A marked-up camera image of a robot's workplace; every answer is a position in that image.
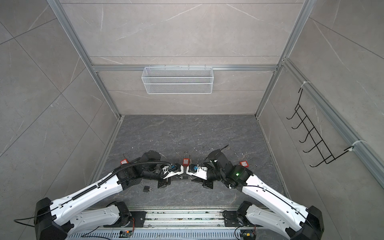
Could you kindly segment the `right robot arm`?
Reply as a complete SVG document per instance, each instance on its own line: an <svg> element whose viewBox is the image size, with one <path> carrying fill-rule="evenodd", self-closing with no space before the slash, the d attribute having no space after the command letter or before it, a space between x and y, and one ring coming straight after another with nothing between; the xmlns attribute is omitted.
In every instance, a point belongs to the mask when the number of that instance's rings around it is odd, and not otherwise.
<svg viewBox="0 0 384 240"><path fill-rule="evenodd" d="M243 226L262 226L290 240L319 240L324 234L323 215L318 208L288 199L247 167L233 165L222 149L209 153L201 165L190 166L188 172L206 188L222 182L228 189L236 189L267 207L264 210L244 201L236 212Z"/></svg>

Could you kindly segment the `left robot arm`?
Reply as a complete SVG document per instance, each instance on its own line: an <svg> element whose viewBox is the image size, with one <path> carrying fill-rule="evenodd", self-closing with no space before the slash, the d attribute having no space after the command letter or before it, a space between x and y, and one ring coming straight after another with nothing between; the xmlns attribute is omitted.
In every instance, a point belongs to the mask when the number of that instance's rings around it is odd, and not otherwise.
<svg viewBox="0 0 384 240"><path fill-rule="evenodd" d="M124 202L111 203L98 210L89 207L109 196L137 185L142 179L157 180L167 185L171 177L184 172L180 164L161 160L155 151L144 153L133 162L120 165L104 178L71 195L56 200L44 198L37 202L33 227L38 240L65 240L88 228L125 227L134 223Z"/></svg>

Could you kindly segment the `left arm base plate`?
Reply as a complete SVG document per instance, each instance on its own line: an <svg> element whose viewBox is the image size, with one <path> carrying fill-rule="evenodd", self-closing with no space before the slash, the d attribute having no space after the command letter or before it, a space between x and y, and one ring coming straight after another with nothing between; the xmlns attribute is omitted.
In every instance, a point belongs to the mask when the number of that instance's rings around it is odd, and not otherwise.
<svg viewBox="0 0 384 240"><path fill-rule="evenodd" d="M146 220L147 212L134 211L130 212L130 216L120 217L118 221L112 225L104 225L104 228L143 228Z"/></svg>

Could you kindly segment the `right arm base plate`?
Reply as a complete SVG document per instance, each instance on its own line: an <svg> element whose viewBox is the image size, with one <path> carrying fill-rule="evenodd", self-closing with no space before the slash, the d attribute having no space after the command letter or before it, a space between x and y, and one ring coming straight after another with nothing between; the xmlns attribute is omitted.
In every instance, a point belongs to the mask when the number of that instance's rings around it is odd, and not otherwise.
<svg viewBox="0 0 384 240"><path fill-rule="evenodd" d="M226 227L261 227L261 225L251 224L245 215L242 215L237 211L224 210L222 212L222 216L224 218Z"/></svg>

